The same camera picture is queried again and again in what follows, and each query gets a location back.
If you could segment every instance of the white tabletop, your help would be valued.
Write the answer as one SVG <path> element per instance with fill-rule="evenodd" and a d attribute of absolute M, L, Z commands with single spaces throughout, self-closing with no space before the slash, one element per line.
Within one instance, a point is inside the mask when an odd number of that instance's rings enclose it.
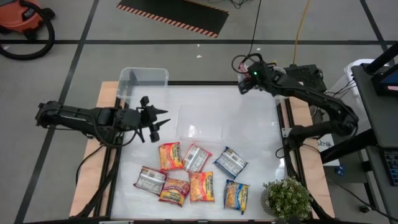
<path fill-rule="evenodd" d="M 167 118 L 171 118 L 171 121 L 161 127 L 159 142 L 151 143 L 149 131 L 145 130 L 144 144 L 139 138 L 135 138 L 130 145 L 123 148 L 112 219 L 275 220 L 263 211 L 260 204 L 260 196 L 264 190 L 262 184 L 283 179 L 285 175 L 284 160 L 275 157 L 275 151 L 282 147 L 282 140 L 275 100 L 270 94 L 251 91 L 240 95 L 235 86 L 169 86 L 167 89 L 139 86 L 132 95 L 131 108 L 139 106 L 142 96 L 148 96 L 150 105 L 169 111 L 158 116 L 158 121 Z M 207 134 L 211 129 L 207 124 L 213 124 L 212 127 L 216 129 L 213 132 L 219 134 L 212 141 L 179 139 L 176 136 L 178 111 L 181 106 L 190 108 L 188 105 L 195 108 L 196 112 L 199 111 L 193 114 L 191 121 L 189 116 L 185 116 L 184 123 L 192 122 L 190 127 L 199 133 L 192 136 L 209 136 Z M 182 156 L 192 142 L 213 154 L 203 171 L 214 173 L 215 202 L 190 203 L 188 195 L 180 208 L 158 202 L 158 196 L 133 186 L 142 166 L 160 169 L 158 146 L 175 141 L 181 141 Z M 237 210 L 224 209 L 223 192 L 228 177 L 214 165 L 214 161 L 224 151 L 225 146 L 236 151 L 249 163 L 235 179 L 236 182 L 250 185 L 248 206 L 244 215 Z M 184 170 L 170 171 L 169 177 L 188 181 L 188 174 Z"/>

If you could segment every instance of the black hose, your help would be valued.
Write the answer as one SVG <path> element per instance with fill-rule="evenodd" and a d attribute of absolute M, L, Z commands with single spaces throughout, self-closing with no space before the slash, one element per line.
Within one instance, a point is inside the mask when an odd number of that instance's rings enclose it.
<path fill-rule="evenodd" d="M 42 18 L 43 23 L 47 27 L 47 30 L 49 31 L 49 39 L 48 39 L 47 43 L 45 44 L 45 46 L 40 51 L 35 52 L 35 53 L 25 54 L 25 55 L 17 55 L 17 54 L 12 54 L 12 53 L 4 50 L 0 46 L 0 54 L 7 58 L 14 59 L 14 60 L 32 60 L 32 59 L 36 59 L 39 57 L 43 57 L 45 54 L 47 54 L 51 50 L 51 48 L 54 45 L 54 42 L 55 42 L 54 27 L 52 26 L 50 19 L 47 18 L 47 16 L 43 13 L 43 11 L 41 10 L 41 8 L 39 6 L 36 6 L 35 4 L 28 2 L 28 1 L 24 1 L 24 0 L 19 1 L 19 4 L 21 6 L 28 7 L 29 9 L 33 9 L 35 12 L 38 13 L 38 15 Z"/>

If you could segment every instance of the gray concrete floor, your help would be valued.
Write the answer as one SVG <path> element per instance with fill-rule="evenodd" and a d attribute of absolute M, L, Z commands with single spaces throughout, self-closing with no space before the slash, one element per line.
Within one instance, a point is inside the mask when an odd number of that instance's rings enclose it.
<path fill-rule="evenodd" d="M 235 9 L 228 1 L 210 5 L 229 11 L 229 18 L 217 38 L 217 44 L 201 44 L 209 37 L 116 9 L 119 0 L 39 0 L 51 7 L 57 40 L 80 40 L 93 3 L 95 8 L 87 40 L 192 40 L 188 44 L 85 44 L 76 51 L 78 41 L 56 44 L 45 57 L 17 62 L 0 57 L 0 215 L 2 223 L 13 223 L 24 197 L 46 130 L 36 127 L 37 105 L 58 100 L 68 74 L 73 77 L 65 103 L 90 108 L 95 106 L 100 84 L 116 81 L 124 67 L 160 67 L 170 72 L 170 80 L 236 79 L 231 59 L 246 54 L 247 43 L 229 44 L 228 40 L 251 40 L 259 1 L 249 1 Z M 394 0 L 366 1 L 376 24 L 388 44 L 398 40 Z M 256 40 L 253 46 L 268 61 L 280 66 L 292 63 L 293 41 L 306 0 L 262 0 Z M 1 40 L 23 39 L 18 34 L 0 35 Z M 40 39 L 47 38 L 45 30 Z M 343 68 L 359 58 L 374 58 L 382 53 L 360 0 L 312 1 L 300 39 L 314 40 L 298 46 L 297 64 L 316 64 L 331 87 L 343 74 Z M 28 52 L 40 45 L 2 44 L 12 52 Z M 72 63 L 78 57 L 77 64 Z M 75 190 L 74 176 L 83 157 L 86 139 L 79 133 L 56 131 L 37 181 L 25 222 L 67 218 Z M 348 185 L 366 198 L 362 185 Z M 354 222 L 386 223 L 371 212 L 362 217 L 353 197 L 330 185 L 336 216 Z"/>

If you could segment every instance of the metal stand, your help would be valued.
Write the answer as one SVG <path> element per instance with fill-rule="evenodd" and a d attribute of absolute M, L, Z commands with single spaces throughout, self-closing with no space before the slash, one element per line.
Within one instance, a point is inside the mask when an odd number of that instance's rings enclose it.
<path fill-rule="evenodd" d="M 362 132 L 361 134 L 345 140 L 323 152 L 321 152 L 322 163 L 325 164 L 334 161 L 340 157 L 358 152 L 366 146 L 374 146 L 377 144 L 377 139 L 374 135 L 373 129 Z"/>

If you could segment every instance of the orange wet vac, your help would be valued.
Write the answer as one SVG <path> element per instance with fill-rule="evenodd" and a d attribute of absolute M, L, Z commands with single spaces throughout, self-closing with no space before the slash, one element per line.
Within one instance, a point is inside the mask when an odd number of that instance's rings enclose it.
<path fill-rule="evenodd" d="M 19 32 L 28 40 L 36 39 L 37 30 L 44 24 L 49 31 L 49 39 L 38 52 L 17 55 L 7 52 L 0 46 L 0 54 L 15 60 L 32 60 L 43 57 L 55 42 L 54 28 L 50 19 L 55 17 L 53 10 L 41 9 L 36 0 L 0 0 L 0 33 Z"/>

